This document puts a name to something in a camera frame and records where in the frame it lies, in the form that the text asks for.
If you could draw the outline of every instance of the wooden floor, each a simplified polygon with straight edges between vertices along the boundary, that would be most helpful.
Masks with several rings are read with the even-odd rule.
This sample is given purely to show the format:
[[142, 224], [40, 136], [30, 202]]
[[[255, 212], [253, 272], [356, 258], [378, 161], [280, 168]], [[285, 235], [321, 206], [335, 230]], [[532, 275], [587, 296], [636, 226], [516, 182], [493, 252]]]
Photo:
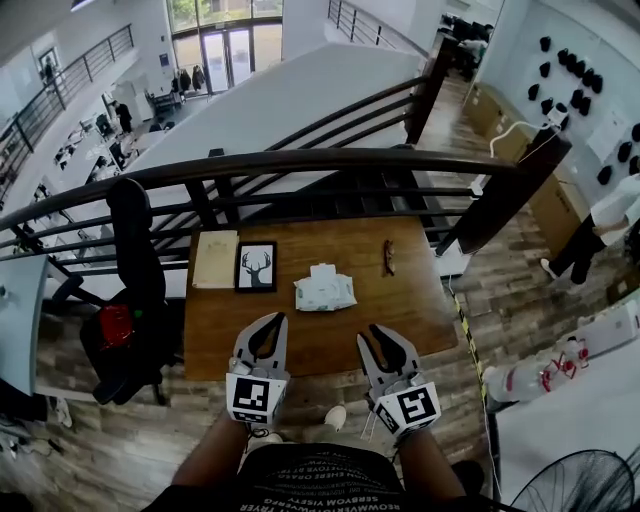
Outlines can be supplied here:
[[[460, 117], [465, 91], [464, 82], [445, 82], [421, 148], [486, 153], [486, 142]], [[619, 248], [601, 253], [587, 285], [577, 294], [566, 281], [550, 285], [538, 265], [547, 255], [543, 239], [524, 208], [452, 283], [483, 362], [497, 364], [535, 353], [574, 328], [578, 317], [603, 308], [605, 286], [624, 272], [619, 253]], [[448, 315], [459, 345], [422, 358], [443, 409], [433, 431], [451, 461], [477, 459], [488, 471], [475, 370], [453, 304]], [[43, 320], [40, 384], [91, 391], [95, 377], [77, 339], [81, 320], [79, 316], [64, 325]], [[170, 407], [153, 405], [149, 390], [122, 407], [70, 400], [72, 429], [57, 425], [55, 419], [36, 428], [36, 435], [59, 443], [64, 455], [20, 453], [13, 461], [7, 440], [0, 438], [5, 448], [0, 453], [0, 489], [27, 494], [36, 510], [140, 509], [169, 483], [177, 465], [224, 407], [223, 384], [187, 382], [181, 367], [166, 372], [164, 388]], [[279, 430], [302, 440], [331, 406], [343, 402], [350, 413], [346, 431], [359, 435], [368, 413], [362, 399], [366, 390], [359, 371], [296, 379], [288, 390]], [[392, 439], [379, 422], [372, 438], [392, 454]]]

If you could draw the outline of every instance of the black pants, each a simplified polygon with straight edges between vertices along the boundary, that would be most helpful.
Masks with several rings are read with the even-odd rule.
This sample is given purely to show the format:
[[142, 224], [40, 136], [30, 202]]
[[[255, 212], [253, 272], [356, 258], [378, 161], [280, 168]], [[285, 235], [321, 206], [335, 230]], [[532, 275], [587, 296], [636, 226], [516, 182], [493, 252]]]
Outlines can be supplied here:
[[599, 236], [593, 233], [593, 219], [589, 215], [560, 251], [560, 254], [549, 263], [549, 268], [560, 276], [573, 263], [571, 280], [575, 284], [582, 284], [587, 279], [593, 255], [606, 247]]
[[120, 118], [120, 126], [122, 126], [123, 132], [131, 133], [131, 119]]

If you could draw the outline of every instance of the wooden railing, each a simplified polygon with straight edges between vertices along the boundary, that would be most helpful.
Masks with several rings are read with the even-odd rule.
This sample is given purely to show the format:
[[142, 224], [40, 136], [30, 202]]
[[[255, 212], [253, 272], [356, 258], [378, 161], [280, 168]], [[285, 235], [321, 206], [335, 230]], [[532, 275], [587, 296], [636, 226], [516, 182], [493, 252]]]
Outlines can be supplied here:
[[[551, 130], [541, 132], [531, 144], [528, 153], [519, 165], [501, 162], [494, 159], [470, 159], [459, 156], [415, 151], [412, 149], [347, 149], [326, 148], [310, 149], [306, 151], [270, 151], [244, 155], [222, 156], [203, 160], [194, 160], [178, 164], [165, 165], [152, 169], [145, 169], [129, 173], [128, 178], [139, 182], [145, 189], [157, 189], [175, 185], [184, 185], [191, 197], [191, 201], [172, 204], [152, 209], [153, 216], [170, 213], [193, 212], [204, 229], [238, 229], [248, 225], [263, 223], [303, 222], [308, 220], [338, 219], [372, 216], [420, 216], [457, 218], [445, 227], [427, 228], [426, 231], [444, 233], [446, 236], [439, 244], [437, 253], [442, 254], [456, 239], [466, 252], [473, 252], [481, 248], [493, 237], [499, 229], [521, 208], [544, 180], [553, 172], [558, 163], [568, 152], [570, 144]], [[285, 192], [276, 194], [218, 197], [207, 199], [203, 181], [215, 180], [216, 183], [239, 178], [241, 180], [254, 179], [266, 174], [304, 173], [309, 171], [341, 169], [344, 173], [366, 174], [373, 167], [394, 171], [435, 171], [459, 174], [486, 174], [491, 176], [485, 187], [483, 196], [476, 198], [468, 209], [407, 208], [402, 210], [349, 214], [336, 209], [334, 214], [314, 212], [297, 215], [292, 218], [270, 218], [260, 220], [255, 218], [219, 222], [217, 215], [221, 212], [235, 211], [238, 207], [255, 204], [287, 204], [301, 201], [311, 204], [314, 200], [337, 200], [340, 197], [368, 198], [368, 197], [441, 197], [468, 196], [473, 193], [468, 188], [370, 188], [355, 190], [309, 190]], [[79, 243], [44, 247], [39, 241], [51, 235], [69, 231], [77, 231], [93, 226], [109, 226], [110, 216], [73, 222], [64, 226], [57, 226], [33, 233], [27, 233], [23, 225], [60, 210], [65, 210], [95, 201], [105, 199], [108, 190], [120, 177], [91, 183], [23, 208], [0, 219], [0, 233], [11, 230], [15, 238], [0, 244], [4, 251], [13, 248], [13, 254], [7, 254], [0, 261], [24, 258], [31, 254], [48, 254], [55, 268], [67, 274], [96, 275], [116, 273], [115, 264], [105, 267], [109, 262], [115, 262], [113, 250], [105, 251], [88, 257], [73, 257], [57, 259], [59, 253], [80, 251], [88, 248], [103, 248], [114, 244], [113, 237], [86, 240]], [[187, 239], [196, 228], [161, 229], [152, 233], [152, 239], [163, 240], [176, 237]], [[188, 261], [188, 247], [164, 248], [157, 250], [163, 260], [165, 270], [186, 268]]]

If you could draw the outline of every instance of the yellow and black tape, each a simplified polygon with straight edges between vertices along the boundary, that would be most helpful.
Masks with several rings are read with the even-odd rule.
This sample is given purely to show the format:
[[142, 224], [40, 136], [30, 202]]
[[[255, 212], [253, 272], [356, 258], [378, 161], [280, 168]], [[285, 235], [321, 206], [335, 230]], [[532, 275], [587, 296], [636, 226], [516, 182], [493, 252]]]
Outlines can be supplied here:
[[478, 357], [478, 348], [476, 347], [476, 342], [473, 340], [473, 335], [471, 334], [471, 329], [469, 328], [469, 321], [467, 320], [467, 316], [464, 314], [462, 306], [460, 305], [460, 301], [453, 290], [450, 290], [451, 296], [453, 297], [453, 302], [456, 305], [456, 311], [458, 312], [458, 316], [460, 317], [460, 321], [462, 322], [462, 330], [464, 331], [464, 335], [467, 337], [467, 343], [469, 344], [469, 353], [471, 354], [471, 358], [473, 359], [473, 366], [476, 368], [476, 373], [478, 374], [478, 384], [480, 385], [480, 394], [482, 395], [482, 401], [487, 403], [487, 386], [482, 380], [482, 363], [480, 362], [480, 358]]

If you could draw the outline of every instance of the black shirt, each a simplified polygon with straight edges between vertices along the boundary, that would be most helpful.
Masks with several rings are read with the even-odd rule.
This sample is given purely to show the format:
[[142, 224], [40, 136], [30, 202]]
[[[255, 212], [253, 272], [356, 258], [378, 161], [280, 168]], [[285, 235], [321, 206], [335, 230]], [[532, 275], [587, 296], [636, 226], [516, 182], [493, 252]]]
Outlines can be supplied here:
[[246, 512], [428, 508], [424, 502], [412, 505], [393, 465], [382, 455], [334, 444], [264, 446], [247, 457], [232, 486], [171, 486], [146, 510], [186, 510], [185, 506]]

